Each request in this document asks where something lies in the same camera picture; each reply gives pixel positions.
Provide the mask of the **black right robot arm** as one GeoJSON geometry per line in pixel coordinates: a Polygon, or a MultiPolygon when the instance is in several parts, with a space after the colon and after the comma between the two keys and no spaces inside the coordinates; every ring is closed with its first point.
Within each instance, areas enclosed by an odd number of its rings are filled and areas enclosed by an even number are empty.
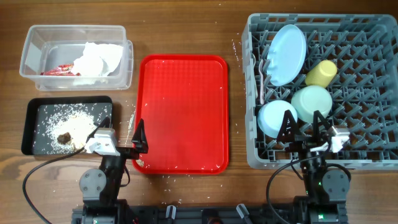
{"type": "Polygon", "coordinates": [[[294,198],[289,214],[274,210],[282,223],[347,223],[346,195],[351,173],[342,165],[327,163],[326,156],[341,151],[349,141],[350,132],[344,126],[332,126],[321,114],[313,113],[313,134],[300,131],[290,110],[285,111],[277,140],[289,143],[288,152],[297,153],[274,172],[298,164],[302,170],[306,195],[294,198]]]}

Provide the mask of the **yellow plastic cup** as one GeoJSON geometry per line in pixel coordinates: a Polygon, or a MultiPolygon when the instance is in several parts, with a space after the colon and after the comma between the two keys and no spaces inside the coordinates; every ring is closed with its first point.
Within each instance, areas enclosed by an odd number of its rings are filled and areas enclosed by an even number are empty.
{"type": "Polygon", "coordinates": [[[326,88],[334,79],[337,71],[337,66],[331,60],[323,60],[307,73],[305,84],[326,88]]]}

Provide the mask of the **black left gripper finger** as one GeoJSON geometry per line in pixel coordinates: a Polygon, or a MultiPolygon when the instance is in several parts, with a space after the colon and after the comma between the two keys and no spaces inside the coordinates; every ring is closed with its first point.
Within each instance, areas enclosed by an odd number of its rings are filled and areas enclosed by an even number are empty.
{"type": "Polygon", "coordinates": [[[141,118],[133,134],[131,142],[136,149],[147,149],[147,138],[144,128],[144,120],[141,118]]]}
{"type": "Polygon", "coordinates": [[[99,130],[99,128],[110,128],[111,127],[111,119],[109,117],[105,117],[104,120],[102,120],[102,122],[100,122],[99,125],[97,125],[97,127],[88,135],[87,140],[89,140],[90,138],[93,138],[95,135],[95,132],[97,132],[97,130],[99,130]]]}

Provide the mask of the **white plastic spoon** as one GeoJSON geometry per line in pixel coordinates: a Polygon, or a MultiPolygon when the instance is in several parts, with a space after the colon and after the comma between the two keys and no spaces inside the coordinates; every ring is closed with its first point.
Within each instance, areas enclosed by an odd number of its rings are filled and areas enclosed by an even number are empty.
{"type": "Polygon", "coordinates": [[[252,65],[253,65],[253,78],[254,78],[254,87],[255,87],[255,89],[254,89],[254,93],[255,93],[255,99],[257,99],[257,97],[258,97],[258,90],[257,90],[257,84],[256,84],[256,74],[255,74],[255,68],[256,68],[256,57],[255,57],[255,55],[252,53],[251,54],[251,62],[252,62],[252,65]]]}

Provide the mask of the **white plastic fork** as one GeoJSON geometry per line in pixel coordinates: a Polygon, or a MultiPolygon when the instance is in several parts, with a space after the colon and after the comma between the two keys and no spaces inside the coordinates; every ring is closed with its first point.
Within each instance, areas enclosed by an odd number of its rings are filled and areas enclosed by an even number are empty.
{"type": "Polygon", "coordinates": [[[264,59],[261,59],[259,62],[259,67],[258,67],[260,78],[261,78],[261,80],[260,80],[260,103],[261,103],[261,105],[264,105],[264,103],[265,103],[264,102],[264,74],[262,72],[263,66],[264,66],[264,59]]]}

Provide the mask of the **green bowl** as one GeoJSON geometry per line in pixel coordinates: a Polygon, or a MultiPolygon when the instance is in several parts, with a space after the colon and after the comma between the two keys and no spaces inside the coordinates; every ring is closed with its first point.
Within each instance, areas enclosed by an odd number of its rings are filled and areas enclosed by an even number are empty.
{"type": "Polygon", "coordinates": [[[291,99],[291,105],[296,109],[298,118],[306,123],[313,122],[315,111],[321,112],[322,116],[326,118],[331,111],[332,104],[329,92],[316,85],[300,89],[291,99]]]}

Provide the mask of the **white paper napkin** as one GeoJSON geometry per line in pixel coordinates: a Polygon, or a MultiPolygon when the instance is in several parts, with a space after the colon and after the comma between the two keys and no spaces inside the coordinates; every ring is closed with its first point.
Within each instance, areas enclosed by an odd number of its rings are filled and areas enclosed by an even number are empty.
{"type": "Polygon", "coordinates": [[[116,44],[96,44],[87,42],[83,55],[96,55],[103,61],[101,77],[106,77],[119,66],[123,56],[123,46],[116,44]]]}

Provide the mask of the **brown food scraps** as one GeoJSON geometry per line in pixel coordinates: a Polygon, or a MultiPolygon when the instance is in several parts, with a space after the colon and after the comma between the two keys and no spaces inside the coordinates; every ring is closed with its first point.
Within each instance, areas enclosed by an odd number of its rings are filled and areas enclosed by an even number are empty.
{"type": "Polygon", "coordinates": [[[81,149],[88,135],[111,115],[111,103],[41,105],[37,109],[32,153],[71,154],[81,149]]]}

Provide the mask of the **large light blue plate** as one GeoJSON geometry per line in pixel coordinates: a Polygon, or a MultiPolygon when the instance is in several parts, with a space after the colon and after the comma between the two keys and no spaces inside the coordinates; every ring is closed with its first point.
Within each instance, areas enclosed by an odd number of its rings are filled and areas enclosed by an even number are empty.
{"type": "Polygon", "coordinates": [[[266,73],[274,86],[293,81],[303,67],[307,53],[307,41],[303,32],[295,25],[283,26],[271,42],[267,59],[270,61],[266,73]]]}

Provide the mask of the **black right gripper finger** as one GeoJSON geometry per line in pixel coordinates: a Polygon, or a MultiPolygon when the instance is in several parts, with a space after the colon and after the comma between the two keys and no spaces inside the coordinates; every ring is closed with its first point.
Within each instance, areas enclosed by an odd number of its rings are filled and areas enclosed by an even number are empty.
{"type": "Polygon", "coordinates": [[[331,125],[321,112],[316,110],[313,112],[312,128],[313,140],[324,140],[327,139],[327,131],[331,128],[331,125]]]}
{"type": "Polygon", "coordinates": [[[301,136],[298,124],[291,112],[286,110],[276,140],[279,142],[294,142],[301,136]]]}

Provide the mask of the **small light blue saucer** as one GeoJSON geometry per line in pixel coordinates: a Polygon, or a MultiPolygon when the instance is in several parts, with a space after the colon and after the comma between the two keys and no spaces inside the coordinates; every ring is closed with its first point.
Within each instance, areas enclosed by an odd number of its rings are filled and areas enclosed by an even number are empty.
{"type": "Polygon", "coordinates": [[[298,120],[295,108],[287,101],[275,100],[262,106],[257,115],[257,124],[261,131],[270,138],[275,139],[282,126],[286,110],[292,113],[295,121],[298,120]]]}

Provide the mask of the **white tissue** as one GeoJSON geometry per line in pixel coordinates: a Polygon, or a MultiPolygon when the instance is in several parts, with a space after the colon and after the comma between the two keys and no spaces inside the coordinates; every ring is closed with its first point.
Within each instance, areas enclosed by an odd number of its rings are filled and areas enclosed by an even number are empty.
{"type": "Polygon", "coordinates": [[[82,77],[98,77],[103,71],[104,62],[97,56],[82,56],[73,63],[71,72],[82,77]]]}

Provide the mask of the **red snack wrapper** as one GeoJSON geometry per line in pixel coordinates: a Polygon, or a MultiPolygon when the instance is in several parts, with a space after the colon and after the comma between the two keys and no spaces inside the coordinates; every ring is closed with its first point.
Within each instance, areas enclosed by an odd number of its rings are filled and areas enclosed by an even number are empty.
{"type": "Polygon", "coordinates": [[[57,76],[57,77],[79,77],[80,73],[72,73],[73,64],[59,65],[54,69],[42,72],[43,76],[57,76]]]}

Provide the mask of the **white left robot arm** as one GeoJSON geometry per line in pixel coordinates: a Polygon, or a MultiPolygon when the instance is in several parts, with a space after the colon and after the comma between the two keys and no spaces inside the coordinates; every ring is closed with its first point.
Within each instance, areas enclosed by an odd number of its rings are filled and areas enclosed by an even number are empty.
{"type": "Polygon", "coordinates": [[[126,161],[148,153],[144,120],[140,119],[133,134],[132,147],[117,146],[115,130],[106,117],[87,137],[84,149],[101,156],[97,169],[86,171],[79,181],[83,194],[83,209],[74,210],[72,223],[139,223],[125,199],[118,199],[123,174],[128,173],[126,161]]]}

